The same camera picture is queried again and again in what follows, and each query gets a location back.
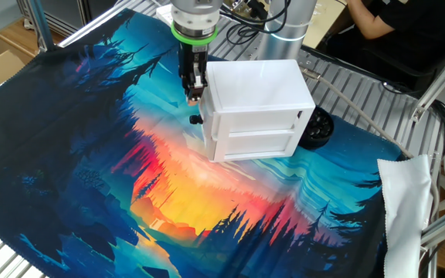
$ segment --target tapestry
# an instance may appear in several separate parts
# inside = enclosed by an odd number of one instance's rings
[[[51,277],[381,276],[399,149],[334,117],[315,151],[210,163],[177,51],[124,10],[0,87],[0,238]]]

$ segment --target box lid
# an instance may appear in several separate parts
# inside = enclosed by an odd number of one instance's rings
[[[220,113],[315,107],[297,61],[210,62],[214,108]]]

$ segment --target green ring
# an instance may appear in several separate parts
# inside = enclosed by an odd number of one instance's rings
[[[210,44],[211,41],[213,41],[217,37],[217,32],[218,32],[218,30],[217,30],[217,26],[216,26],[216,30],[214,30],[214,33],[209,38],[189,39],[189,38],[186,38],[186,37],[180,35],[178,32],[176,32],[175,25],[171,24],[171,33],[173,33],[175,38],[180,42],[183,42],[183,43],[186,43],[186,44],[189,44],[192,46],[204,46],[204,45]]]

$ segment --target cable bundle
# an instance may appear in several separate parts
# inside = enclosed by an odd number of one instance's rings
[[[285,0],[283,10],[281,10],[275,16],[272,16],[272,17],[270,17],[268,19],[264,19],[264,20],[246,19],[246,18],[242,17],[241,15],[231,12],[231,10],[229,10],[229,8],[227,8],[226,6],[222,6],[221,7],[221,10],[222,10],[221,15],[224,15],[225,17],[238,22],[238,24],[233,25],[233,26],[231,26],[231,28],[228,29],[228,32],[226,33],[226,39],[228,40],[229,43],[231,43],[233,45],[242,45],[242,44],[245,44],[245,43],[251,41],[253,38],[255,38],[259,34],[259,32],[262,32],[265,34],[274,34],[274,33],[279,32],[286,25],[287,9],[290,6],[290,3],[291,3],[291,0]],[[269,30],[269,31],[264,29],[263,26],[267,22],[276,20],[282,15],[284,15],[284,18],[283,18],[283,21],[282,21],[281,25],[279,26],[279,28],[277,28],[275,30]],[[239,36],[239,39],[236,42],[231,40],[231,36],[235,32],[237,32],[237,34]]]

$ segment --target white cloth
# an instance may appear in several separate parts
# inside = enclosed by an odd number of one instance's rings
[[[378,160],[386,206],[385,278],[417,278],[420,236],[430,200],[430,166],[426,155],[408,161]]]

